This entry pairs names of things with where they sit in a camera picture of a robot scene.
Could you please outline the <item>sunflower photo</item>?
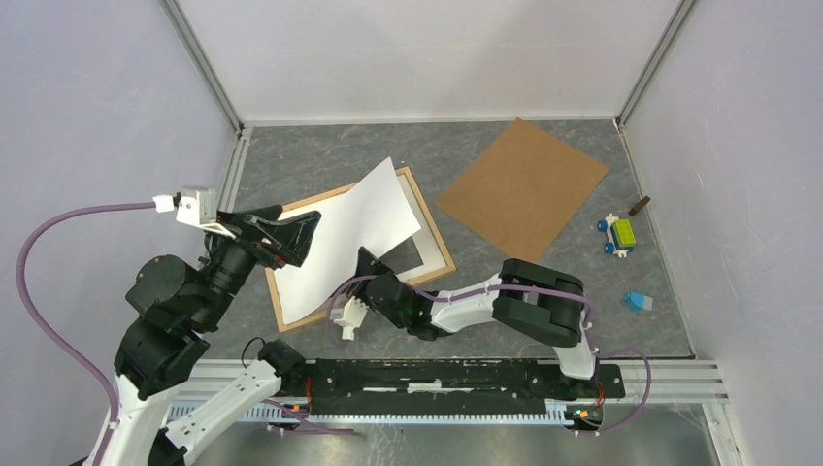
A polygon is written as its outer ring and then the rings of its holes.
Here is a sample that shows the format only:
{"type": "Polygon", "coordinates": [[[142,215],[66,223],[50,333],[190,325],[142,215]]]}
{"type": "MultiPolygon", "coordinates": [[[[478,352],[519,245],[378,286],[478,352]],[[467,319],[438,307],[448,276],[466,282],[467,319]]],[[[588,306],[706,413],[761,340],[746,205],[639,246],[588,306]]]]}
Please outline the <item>sunflower photo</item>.
{"type": "Polygon", "coordinates": [[[274,273],[285,324],[309,316],[354,275],[360,248],[380,257],[421,228],[389,157],[348,191],[283,216],[309,211],[321,219],[307,259],[274,273]]]}

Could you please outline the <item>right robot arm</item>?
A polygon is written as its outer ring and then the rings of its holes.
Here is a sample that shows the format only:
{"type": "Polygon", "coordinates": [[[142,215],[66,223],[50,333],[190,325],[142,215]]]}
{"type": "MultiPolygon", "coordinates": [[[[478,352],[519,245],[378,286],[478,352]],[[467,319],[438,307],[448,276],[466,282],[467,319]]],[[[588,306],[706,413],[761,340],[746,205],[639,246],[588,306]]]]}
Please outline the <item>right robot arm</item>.
{"type": "Polygon", "coordinates": [[[353,339],[369,312],[423,341],[498,322],[554,350],[568,393],[584,396],[599,384],[595,352],[587,338],[594,305],[584,295],[583,282],[572,275],[510,258],[480,283],[426,291],[402,281],[360,249],[355,276],[344,290],[347,301],[334,321],[346,341],[353,339]]]}

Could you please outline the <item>brown backing board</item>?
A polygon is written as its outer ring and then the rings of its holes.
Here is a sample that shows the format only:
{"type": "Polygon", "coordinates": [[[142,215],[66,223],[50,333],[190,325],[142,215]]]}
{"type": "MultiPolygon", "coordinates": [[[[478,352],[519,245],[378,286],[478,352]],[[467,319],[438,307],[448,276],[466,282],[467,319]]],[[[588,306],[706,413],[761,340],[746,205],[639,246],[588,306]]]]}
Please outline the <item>brown backing board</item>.
{"type": "Polygon", "coordinates": [[[608,170],[518,118],[437,206],[507,256],[537,262],[608,170]]]}

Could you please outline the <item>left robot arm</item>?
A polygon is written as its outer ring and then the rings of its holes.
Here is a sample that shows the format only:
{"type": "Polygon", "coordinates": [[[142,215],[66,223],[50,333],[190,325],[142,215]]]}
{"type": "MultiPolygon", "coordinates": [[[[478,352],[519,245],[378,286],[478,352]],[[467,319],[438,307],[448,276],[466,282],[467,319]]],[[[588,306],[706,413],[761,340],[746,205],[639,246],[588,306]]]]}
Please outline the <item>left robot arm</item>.
{"type": "Polygon", "coordinates": [[[173,255],[147,262],[126,295],[137,311],[115,356],[118,401],[87,458],[90,465],[190,465],[250,408],[304,385],[304,358],[282,341],[267,343],[241,375],[194,412],[165,415],[251,271],[300,266],[321,215],[282,217],[279,205],[226,213],[190,199],[177,220],[201,229],[208,257],[194,268],[173,255]]]}

